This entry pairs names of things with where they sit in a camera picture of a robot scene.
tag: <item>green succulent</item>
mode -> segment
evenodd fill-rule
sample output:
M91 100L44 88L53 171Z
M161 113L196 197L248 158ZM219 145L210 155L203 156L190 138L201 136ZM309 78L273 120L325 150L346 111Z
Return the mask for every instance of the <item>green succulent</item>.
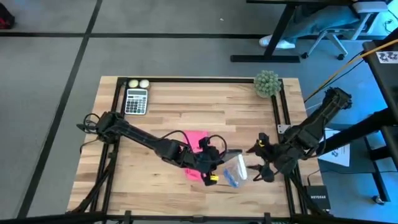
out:
M263 98L268 98L280 91L281 82L278 81L278 74L273 71L261 71L254 78L254 89Z

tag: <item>person's foot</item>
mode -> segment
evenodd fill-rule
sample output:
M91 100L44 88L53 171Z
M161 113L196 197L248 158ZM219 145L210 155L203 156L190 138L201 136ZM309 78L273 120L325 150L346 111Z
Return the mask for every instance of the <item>person's foot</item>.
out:
M267 47L269 45L269 41L271 40L272 35L265 36L259 40L261 47ZM276 45L277 49L293 49L296 48L296 45L290 43L286 40L280 40Z

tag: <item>black floor stripe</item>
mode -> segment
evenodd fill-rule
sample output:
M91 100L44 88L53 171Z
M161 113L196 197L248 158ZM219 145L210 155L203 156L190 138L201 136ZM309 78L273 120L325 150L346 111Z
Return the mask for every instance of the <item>black floor stripe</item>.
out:
M260 39L269 34L156 34L156 33L94 33L94 38L192 38L192 39Z
M187 38L187 39L260 39L270 34L169 34L169 33L91 33L94 38ZM84 37L84 33L71 32L0 32L0 37ZM300 40L316 40L317 35L300 37ZM357 40L383 40L383 35L360 35Z
M36 193L37 187L40 182L40 178L41 178L41 176L43 174L43 170L45 168L45 163L47 162L47 159L49 158L52 144L54 142L55 136L57 135L58 127L60 126L63 112L65 111L65 107L67 105L70 93L72 91L73 84L75 82L77 73L79 71L81 60L83 59L83 55L84 55L86 47L87 47L88 39L90 38L89 34L93 30L94 23L97 18L98 11L100 10L101 4L102 4L102 0L97 0L93 14L91 15L91 19L88 23L88 27L85 32L84 38L80 44L80 48L77 53L75 62L73 63L72 70L70 71L70 74L69 74L69 77L67 80L67 84L65 85L60 102L59 102L57 110L55 112L54 119L50 125L50 129L49 129L49 132L45 139L42 152L40 153L39 161L37 162L35 171L33 173L33 176L30 180L29 186L25 193L24 200L22 201L22 205L19 209L19 212L17 215L18 218L26 217L29 212L30 206L34 199L34 195Z

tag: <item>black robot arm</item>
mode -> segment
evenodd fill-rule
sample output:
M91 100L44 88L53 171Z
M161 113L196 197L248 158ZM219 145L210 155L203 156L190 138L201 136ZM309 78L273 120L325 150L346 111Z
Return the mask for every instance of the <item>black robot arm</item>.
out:
M301 124L290 127L282 136L280 144L271 144L266 134L260 133L259 139L248 152L255 152L264 160L264 165L251 166L260 172L259 176L267 182L274 181L278 172L290 174L299 159L306 160L317 151L323 154L323 149L318 149L319 141L325 135L325 126L336 116L341 109L351 107L351 95L340 88L329 88L326 91L322 105L316 109ZM269 164L273 163L277 172L273 173Z
M205 185L213 185L212 173L217 166L242 153L234 149L220 153L216 147L209 145L210 139L203 138L199 142L202 152L193 153L192 148L175 139L158 138L123 119L115 112L104 112L91 130L98 135L98 139L108 144L114 144L120 136L125 136L143 146L152 149L163 161L180 168L197 170L202 174Z

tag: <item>red object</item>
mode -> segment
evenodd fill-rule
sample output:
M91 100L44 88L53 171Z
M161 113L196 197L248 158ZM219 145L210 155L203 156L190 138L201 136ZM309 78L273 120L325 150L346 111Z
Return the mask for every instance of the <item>red object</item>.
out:
M184 131L187 134L193 152L201 152L199 140L208 135L207 131ZM184 169L185 175L189 180L202 181L200 172L193 169Z

